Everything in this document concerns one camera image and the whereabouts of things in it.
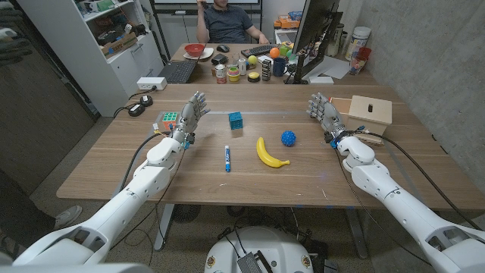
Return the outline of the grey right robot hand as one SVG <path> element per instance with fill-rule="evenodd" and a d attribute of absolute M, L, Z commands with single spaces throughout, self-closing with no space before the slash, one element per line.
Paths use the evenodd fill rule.
<path fill-rule="evenodd" d="M 336 147 L 343 138 L 350 135 L 341 114 L 321 93 L 311 95 L 306 112 L 311 118 L 316 118 L 320 122 L 324 129 L 325 142 L 330 143 L 333 147 Z"/>

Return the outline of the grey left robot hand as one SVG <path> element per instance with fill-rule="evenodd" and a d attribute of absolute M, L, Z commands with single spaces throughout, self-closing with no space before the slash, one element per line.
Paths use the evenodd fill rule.
<path fill-rule="evenodd" d="M 205 94 L 197 91 L 183 106 L 171 137 L 180 143 L 192 145 L 195 142 L 195 130 L 200 118 L 210 112 L 210 109 L 205 109 L 206 105 Z"/>

